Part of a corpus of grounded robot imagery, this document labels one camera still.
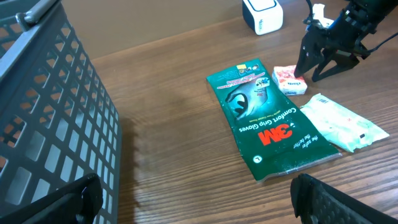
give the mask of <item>robotic arm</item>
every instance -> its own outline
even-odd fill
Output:
[[[377,25],[398,5],[398,0],[349,0],[340,16],[330,26],[314,19],[310,0],[310,15],[303,21],[307,24],[300,49],[294,75],[301,77],[312,67],[318,65],[312,80],[317,82],[323,78],[347,71],[355,67],[359,60],[366,59],[382,44],[394,38],[392,35],[374,49],[368,50],[361,41],[368,34],[375,34]],[[336,66],[323,72],[326,65],[334,60]]]

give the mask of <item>wooden table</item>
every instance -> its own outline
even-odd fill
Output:
[[[346,1],[324,1],[337,18]],[[256,184],[206,77],[260,58],[295,65],[308,16],[305,1],[280,1],[281,30],[258,37],[241,17],[94,60],[123,129],[119,223],[300,223],[290,201],[299,173]],[[365,45],[398,31],[396,9]],[[306,172],[398,218],[398,39],[355,69],[290,99],[322,93],[370,119],[391,136]]]

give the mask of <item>gray plastic basket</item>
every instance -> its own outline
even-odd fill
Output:
[[[117,223],[118,112],[60,1],[15,16],[36,2],[0,2],[0,216],[96,172]]]

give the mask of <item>glove image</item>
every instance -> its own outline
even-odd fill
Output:
[[[236,119],[242,119],[256,112],[268,99],[267,86],[269,86],[268,78],[257,78],[250,82],[243,83],[235,88],[225,99],[225,102],[232,102],[237,96],[242,95],[244,101],[238,101],[238,105],[242,108],[236,108],[238,113]]]

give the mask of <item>white packet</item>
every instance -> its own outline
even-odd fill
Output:
[[[301,107],[318,131],[333,144],[348,152],[369,146],[389,136],[369,120],[329,100],[320,93]]]

